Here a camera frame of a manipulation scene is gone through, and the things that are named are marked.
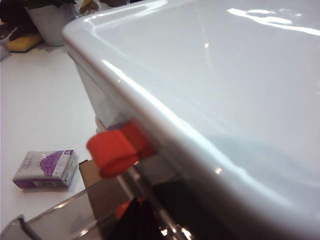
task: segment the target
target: product package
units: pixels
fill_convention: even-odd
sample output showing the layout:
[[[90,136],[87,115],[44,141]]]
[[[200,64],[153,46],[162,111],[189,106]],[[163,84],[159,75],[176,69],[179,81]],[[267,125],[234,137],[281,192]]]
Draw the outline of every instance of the product package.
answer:
[[[21,189],[68,187],[78,162],[75,151],[29,151],[13,182]]]

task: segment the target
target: flower pot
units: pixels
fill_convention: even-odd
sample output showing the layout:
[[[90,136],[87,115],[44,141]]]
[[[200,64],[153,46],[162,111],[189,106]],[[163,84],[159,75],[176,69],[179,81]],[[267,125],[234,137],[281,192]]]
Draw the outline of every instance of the flower pot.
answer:
[[[27,9],[27,12],[44,41],[53,47],[64,44],[62,29],[76,18],[75,6],[66,3],[60,7],[49,5],[31,10]]]

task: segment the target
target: white table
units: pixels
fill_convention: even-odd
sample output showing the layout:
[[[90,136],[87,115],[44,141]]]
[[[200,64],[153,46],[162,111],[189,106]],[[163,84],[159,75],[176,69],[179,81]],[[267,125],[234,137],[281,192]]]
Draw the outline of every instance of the white table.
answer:
[[[68,189],[20,189],[13,182],[28,151],[74,149],[91,159],[95,114],[75,64],[63,47],[42,43],[1,67],[1,230],[15,217],[41,214],[85,189],[77,169]]]

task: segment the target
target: glossy white surface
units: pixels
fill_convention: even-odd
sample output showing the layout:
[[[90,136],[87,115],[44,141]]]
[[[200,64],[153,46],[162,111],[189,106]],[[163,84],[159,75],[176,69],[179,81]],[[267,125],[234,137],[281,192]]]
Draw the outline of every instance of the glossy white surface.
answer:
[[[320,239],[319,12],[312,0],[143,1],[79,19],[64,38],[208,199],[227,192],[251,224]]]
[[[28,151],[74,149],[91,159],[87,140],[95,114],[75,64],[63,47],[41,44],[14,53],[1,69],[1,230],[23,214],[30,220],[85,189],[79,170],[67,189],[20,189],[13,182]]]

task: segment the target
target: yellow sponge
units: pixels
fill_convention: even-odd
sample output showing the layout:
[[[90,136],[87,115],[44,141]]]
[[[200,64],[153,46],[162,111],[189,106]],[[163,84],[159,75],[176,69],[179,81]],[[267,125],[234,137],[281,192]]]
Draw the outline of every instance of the yellow sponge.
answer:
[[[6,44],[11,53],[26,53],[43,41],[39,33],[25,34]]]

